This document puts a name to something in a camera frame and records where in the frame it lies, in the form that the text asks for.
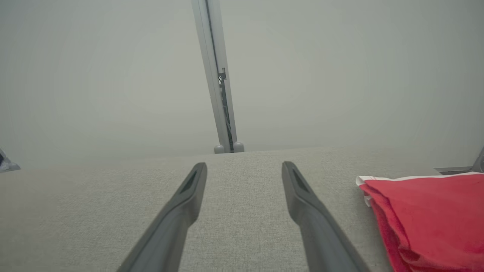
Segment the white vertical post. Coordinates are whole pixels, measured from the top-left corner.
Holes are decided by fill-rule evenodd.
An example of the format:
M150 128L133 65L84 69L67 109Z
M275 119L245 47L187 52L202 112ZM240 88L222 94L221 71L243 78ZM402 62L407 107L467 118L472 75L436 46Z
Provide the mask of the white vertical post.
M230 128L233 151L242 152L244 147L237 141L235 128L220 3L218 0L192 0L192 6L220 145L224 147L225 153L231 152L228 138L228 128ZM219 74L222 73L225 73L226 77L223 81L228 116L224 112L222 90L219 86Z
M208 17L207 5L205 0L192 0L193 14L197 26L198 41L202 53L203 65L212 101L213 116L217 127L218 139L223 146L225 153L230 152L230 143L228 140L227 125L225 121L224 108L222 105L222 96L218 84L217 63L215 61L215 52L212 43L212 33L210 30L210 21ZM215 152L219 152L220 147L215 147Z

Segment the gray fabric surface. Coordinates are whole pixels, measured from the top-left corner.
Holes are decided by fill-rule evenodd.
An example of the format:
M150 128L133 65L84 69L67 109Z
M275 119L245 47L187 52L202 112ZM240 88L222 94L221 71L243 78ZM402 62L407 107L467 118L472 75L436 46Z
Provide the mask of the gray fabric surface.
M155 158L0 174L1 271L114 271L192 166L207 184L180 271L307 270L287 212L281 163L293 161L373 271L391 271L357 175L436 175L393 149L332 148Z

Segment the red cloth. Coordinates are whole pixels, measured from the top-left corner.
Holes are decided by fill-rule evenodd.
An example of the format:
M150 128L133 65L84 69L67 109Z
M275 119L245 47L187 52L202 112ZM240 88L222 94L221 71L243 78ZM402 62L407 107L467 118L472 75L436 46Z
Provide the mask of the red cloth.
M484 271L484 174L365 180L393 269Z

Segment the fabric texture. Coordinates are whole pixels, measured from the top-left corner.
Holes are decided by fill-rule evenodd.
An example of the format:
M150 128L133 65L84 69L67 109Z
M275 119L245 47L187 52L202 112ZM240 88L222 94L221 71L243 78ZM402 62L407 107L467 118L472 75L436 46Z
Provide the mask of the fabric texture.
M180 271L305 271L281 167L294 162L372 271L391 271L357 175L436 175L387 148L311 148L151 158L0 174L0 271L115 271L194 164L207 183Z
M395 271L484 271L484 174L376 178L360 188Z

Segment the white wall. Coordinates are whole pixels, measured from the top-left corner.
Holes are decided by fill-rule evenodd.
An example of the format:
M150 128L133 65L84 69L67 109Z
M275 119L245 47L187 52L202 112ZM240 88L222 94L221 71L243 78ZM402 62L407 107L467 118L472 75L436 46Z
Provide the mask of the white wall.
M216 144L190 1L0 2L0 146L21 167Z
M247 151L380 145L434 167L484 145L484 2L220 0Z

